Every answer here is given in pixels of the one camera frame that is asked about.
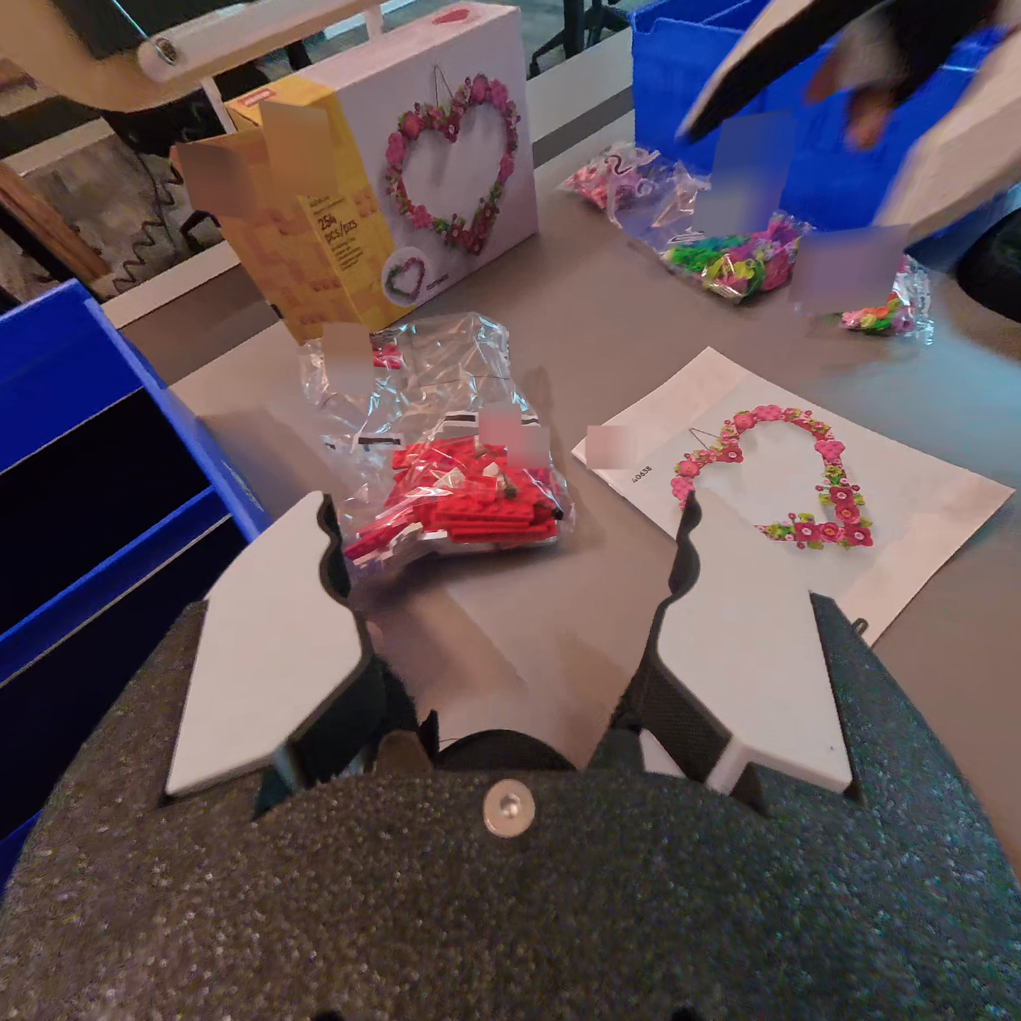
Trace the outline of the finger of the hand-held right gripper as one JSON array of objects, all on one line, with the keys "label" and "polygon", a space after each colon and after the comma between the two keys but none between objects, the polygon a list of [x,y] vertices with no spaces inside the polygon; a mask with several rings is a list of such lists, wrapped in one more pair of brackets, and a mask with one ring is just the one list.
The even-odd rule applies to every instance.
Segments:
[{"label": "finger of the hand-held right gripper", "polygon": [[877,3],[769,2],[709,77],[679,123],[676,139],[696,142],[704,138],[825,44],[833,42],[833,51],[840,32],[850,19]]},{"label": "finger of the hand-held right gripper", "polygon": [[959,222],[1020,179],[1020,42],[987,58],[949,114],[908,152],[875,227],[919,241]]}]

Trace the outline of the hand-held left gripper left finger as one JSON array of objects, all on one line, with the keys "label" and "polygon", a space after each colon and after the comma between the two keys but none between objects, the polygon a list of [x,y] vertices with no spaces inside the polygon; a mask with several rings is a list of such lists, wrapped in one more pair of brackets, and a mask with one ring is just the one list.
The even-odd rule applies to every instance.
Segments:
[{"label": "hand-held left gripper left finger", "polygon": [[260,816],[359,760],[381,776],[433,770],[436,749],[349,595],[334,504],[321,491],[223,572],[205,598],[168,798],[258,774]]}]

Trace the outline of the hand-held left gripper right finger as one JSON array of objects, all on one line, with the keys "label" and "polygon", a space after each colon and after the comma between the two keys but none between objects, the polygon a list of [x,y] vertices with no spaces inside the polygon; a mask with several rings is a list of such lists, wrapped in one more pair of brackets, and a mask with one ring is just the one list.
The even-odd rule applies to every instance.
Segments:
[{"label": "hand-held left gripper right finger", "polygon": [[680,773],[765,810],[759,771],[845,796],[850,753],[807,584],[714,493],[690,496],[669,593],[607,724]]}]

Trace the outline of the clear bag of colourful pieces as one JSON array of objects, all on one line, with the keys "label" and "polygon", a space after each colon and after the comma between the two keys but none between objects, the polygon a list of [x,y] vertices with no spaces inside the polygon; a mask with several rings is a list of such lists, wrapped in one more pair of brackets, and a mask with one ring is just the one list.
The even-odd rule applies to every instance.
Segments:
[{"label": "clear bag of colourful pieces", "polygon": [[733,304],[785,286],[813,227],[776,211],[762,231],[709,236],[694,227],[697,203],[709,191],[708,179],[677,163],[630,190],[617,186],[607,216],[660,268]]}]

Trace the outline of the white instruction booklet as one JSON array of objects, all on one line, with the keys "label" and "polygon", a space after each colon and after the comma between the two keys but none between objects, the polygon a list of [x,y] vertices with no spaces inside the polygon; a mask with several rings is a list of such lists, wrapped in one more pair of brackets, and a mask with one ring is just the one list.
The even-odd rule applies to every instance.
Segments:
[{"label": "white instruction booklet", "polygon": [[607,421],[628,470],[595,474],[669,534],[682,488],[709,493],[874,643],[1012,490],[921,453],[706,348]]}]

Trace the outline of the clear bag of red pieces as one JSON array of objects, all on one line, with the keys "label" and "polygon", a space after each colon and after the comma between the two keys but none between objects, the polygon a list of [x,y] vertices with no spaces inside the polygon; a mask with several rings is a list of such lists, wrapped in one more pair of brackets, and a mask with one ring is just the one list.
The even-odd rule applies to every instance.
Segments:
[{"label": "clear bag of red pieces", "polygon": [[391,325],[369,338],[375,376],[362,395],[341,391],[323,340],[300,348],[355,579],[427,557],[548,547],[572,528],[549,432],[517,389],[508,341],[475,312]]}]

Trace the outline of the person's right hand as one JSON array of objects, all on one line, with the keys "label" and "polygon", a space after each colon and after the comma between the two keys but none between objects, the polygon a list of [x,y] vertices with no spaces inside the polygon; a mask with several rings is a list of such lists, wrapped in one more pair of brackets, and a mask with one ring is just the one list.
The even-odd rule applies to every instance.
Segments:
[{"label": "person's right hand", "polygon": [[815,106],[836,94],[845,93],[842,139],[850,151],[868,151],[881,140],[894,107],[893,90],[877,85],[852,86],[849,58],[832,51],[813,75],[804,99]]}]

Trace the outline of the blue plastic bin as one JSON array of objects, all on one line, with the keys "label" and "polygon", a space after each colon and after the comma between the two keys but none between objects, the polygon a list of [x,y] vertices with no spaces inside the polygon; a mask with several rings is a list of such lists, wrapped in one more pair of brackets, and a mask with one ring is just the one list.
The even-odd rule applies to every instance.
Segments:
[{"label": "blue plastic bin", "polygon": [[[692,142],[679,138],[680,123],[734,47],[758,30],[784,25],[810,2],[663,1],[629,15],[632,25],[635,137],[647,148],[681,160],[704,177],[712,171],[720,132]],[[960,41],[943,66],[897,113],[878,146],[853,153],[842,134],[843,106],[833,98],[807,107],[805,90],[833,47],[833,29],[739,111],[741,116],[791,111],[797,121],[782,207],[827,231],[865,227],[879,210],[914,143],[962,99],[983,62],[1005,37],[1006,27],[987,25]]]},{"label": "blue plastic bin", "polygon": [[64,284],[1,323],[1,884],[83,742],[272,517]]}]

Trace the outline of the small clear plastic bag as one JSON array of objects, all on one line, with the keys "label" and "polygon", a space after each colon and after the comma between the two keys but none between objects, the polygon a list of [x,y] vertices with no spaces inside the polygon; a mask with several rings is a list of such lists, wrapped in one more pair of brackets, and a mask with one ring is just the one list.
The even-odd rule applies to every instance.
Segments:
[{"label": "small clear plastic bag", "polygon": [[934,325],[930,314],[928,274],[920,262],[905,254],[886,303],[836,317],[845,331],[873,338],[894,338],[930,344]]}]

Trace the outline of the black office chair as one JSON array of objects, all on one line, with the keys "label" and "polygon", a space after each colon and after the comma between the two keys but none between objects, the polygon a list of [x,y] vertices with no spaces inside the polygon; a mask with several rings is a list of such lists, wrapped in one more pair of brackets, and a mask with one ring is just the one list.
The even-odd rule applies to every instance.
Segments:
[{"label": "black office chair", "polygon": [[621,1],[563,1],[545,2],[563,7],[563,26],[560,31],[538,46],[529,56],[527,78],[534,79],[543,72],[542,60],[555,51],[562,51],[566,60],[585,52],[607,35],[615,35],[630,27],[629,11]]}]

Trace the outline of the clear bag of pink pieces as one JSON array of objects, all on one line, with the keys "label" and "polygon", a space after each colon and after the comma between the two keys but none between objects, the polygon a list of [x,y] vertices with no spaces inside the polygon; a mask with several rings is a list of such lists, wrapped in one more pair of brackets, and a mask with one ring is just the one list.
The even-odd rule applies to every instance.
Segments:
[{"label": "clear bag of pink pieces", "polygon": [[686,208],[710,189],[710,182],[655,149],[615,143],[571,174],[557,189],[610,214],[654,200],[677,199]]}]

